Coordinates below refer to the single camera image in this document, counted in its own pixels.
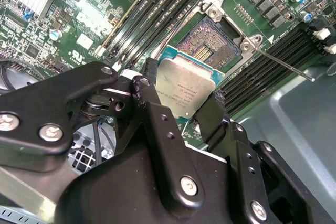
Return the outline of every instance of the hole in bracket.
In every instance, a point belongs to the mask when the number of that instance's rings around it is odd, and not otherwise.
[[[125,107],[125,104],[123,102],[116,102],[114,104],[114,109],[116,111],[121,111]]]
[[[167,137],[172,139],[172,140],[175,139],[175,136],[172,132],[168,132]]]

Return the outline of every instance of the silver screw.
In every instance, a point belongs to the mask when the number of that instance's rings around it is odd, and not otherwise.
[[[190,196],[194,196],[197,194],[197,185],[191,178],[182,177],[181,187],[182,190]]]
[[[244,131],[243,127],[241,127],[239,124],[236,124],[236,128],[237,128],[239,131]]]
[[[107,121],[108,123],[113,123],[113,122],[114,122],[113,118],[110,118],[110,117],[106,118],[106,121]]]
[[[267,219],[266,212],[262,205],[256,201],[251,203],[252,210],[259,220],[265,221]]]
[[[19,118],[11,114],[0,114],[0,131],[11,131],[20,124]]]
[[[56,125],[45,125],[39,131],[39,136],[48,142],[55,142],[62,138],[63,131]]]
[[[113,74],[112,69],[109,67],[103,67],[101,68],[101,71],[105,74],[109,74],[109,75]]]
[[[140,81],[141,81],[143,84],[147,85],[147,86],[150,85],[149,82],[148,82],[148,80],[145,79],[145,78],[141,78]]]
[[[271,146],[269,146],[268,144],[264,144],[264,147],[266,148],[266,150],[268,150],[269,152],[271,152],[272,151],[272,148],[271,148]]]

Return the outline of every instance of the cable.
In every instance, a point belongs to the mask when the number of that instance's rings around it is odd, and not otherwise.
[[[16,90],[16,88],[14,88],[14,86],[12,85],[12,83],[10,82],[10,80],[7,76],[7,67],[5,65],[0,66],[0,75],[1,75],[2,81],[4,82],[6,88],[9,91]]]
[[[94,139],[95,139],[96,165],[99,165],[99,164],[101,164],[101,144],[100,144],[97,122],[94,122],[92,124],[92,127],[93,127],[93,135],[94,135]]]
[[[83,148],[83,147],[70,149],[70,150],[69,150],[69,153],[74,153],[74,152],[76,152],[76,151],[88,152],[88,153],[90,153],[90,155],[93,155],[93,151],[92,151],[92,150],[90,150],[90,149],[86,149],[86,148]]]
[[[104,136],[106,137],[107,141],[108,141],[109,144],[111,145],[111,148],[112,148],[113,152],[115,152],[115,151],[116,151],[115,146],[114,146],[114,144],[113,144],[113,142],[112,142],[112,139],[111,139],[111,138],[109,137],[109,135],[107,134],[106,130],[104,130],[104,129],[101,127],[101,125],[99,125],[98,128],[101,130],[101,132],[102,132],[102,133],[104,134]]]

